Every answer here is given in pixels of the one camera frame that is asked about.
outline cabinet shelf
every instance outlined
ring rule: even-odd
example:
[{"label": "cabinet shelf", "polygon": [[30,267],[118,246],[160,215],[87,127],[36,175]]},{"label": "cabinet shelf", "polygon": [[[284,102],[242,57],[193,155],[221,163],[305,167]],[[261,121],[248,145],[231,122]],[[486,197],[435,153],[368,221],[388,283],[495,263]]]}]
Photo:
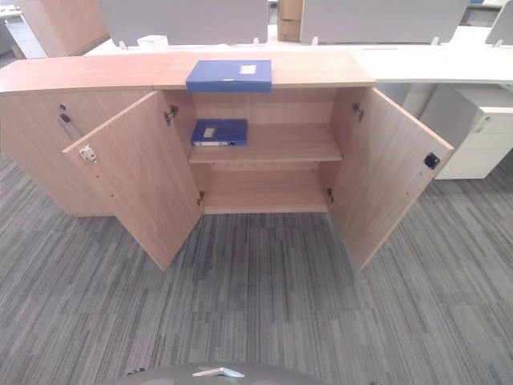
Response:
[{"label": "cabinet shelf", "polygon": [[244,147],[194,147],[191,164],[338,161],[341,153],[328,124],[250,124]]},{"label": "cabinet shelf", "polygon": [[324,213],[325,191],[317,171],[213,172],[205,212]]}]

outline blue binder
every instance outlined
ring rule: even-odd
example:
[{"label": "blue binder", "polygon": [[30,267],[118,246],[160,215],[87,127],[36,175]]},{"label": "blue binder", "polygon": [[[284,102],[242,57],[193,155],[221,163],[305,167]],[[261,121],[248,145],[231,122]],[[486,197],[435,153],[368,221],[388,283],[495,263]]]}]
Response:
[{"label": "blue binder", "polygon": [[245,146],[247,143],[246,119],[198,119],[192,134],[193,146]]},{"label": "blue binder", "polygon": [[271,60],[198,60],[185,84],[193,92],[270,92]]}]

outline striped carpet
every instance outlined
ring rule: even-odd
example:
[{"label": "striped carpet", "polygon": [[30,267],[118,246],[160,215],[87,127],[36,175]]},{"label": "striped carpet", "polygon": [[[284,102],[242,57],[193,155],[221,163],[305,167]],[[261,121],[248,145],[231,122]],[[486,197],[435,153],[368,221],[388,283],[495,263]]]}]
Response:
[{"label": "striped carpet", "polygon": [[0,157],[0,383],[280,364],[328,384],[513,383],[513,152],[433,182],[361,272],[322,214],[205,216],[165,273]]}]

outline cabinet top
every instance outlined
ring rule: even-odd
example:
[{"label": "cabinet top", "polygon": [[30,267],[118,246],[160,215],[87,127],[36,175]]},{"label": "cabinet top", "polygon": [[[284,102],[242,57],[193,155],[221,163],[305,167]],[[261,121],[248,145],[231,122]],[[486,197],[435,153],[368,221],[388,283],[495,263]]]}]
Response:
[{"label": "cabinet top", "polygon": [[349,52],[177,52],[17,60],[0,70],[0,93],[185,89],[185,79],[201,59],[270,59],[275,88],[370,87],[375,84]]}]

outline gray partition panel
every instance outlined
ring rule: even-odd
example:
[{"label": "gray partition panel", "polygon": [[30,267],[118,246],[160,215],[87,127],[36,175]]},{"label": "gray partition panel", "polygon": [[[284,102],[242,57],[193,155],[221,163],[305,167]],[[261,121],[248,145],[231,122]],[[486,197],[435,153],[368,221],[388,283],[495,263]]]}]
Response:
[{"label": "gray partition panel", "polygon": [[311,43],[447,42],[469,0],[304,0],[301,41]]},{"label": "gray partition panel", "polygon": [[99,0],[114,44],[136,46],[148,34],[170,44],[267,41],[267,0]]},{"label": "gray partition panel", "polygon": [[513,0],[501,9],[487,37],[487,44],[496,44],[499,40],[503,40],[503,44],[513,45]]}]

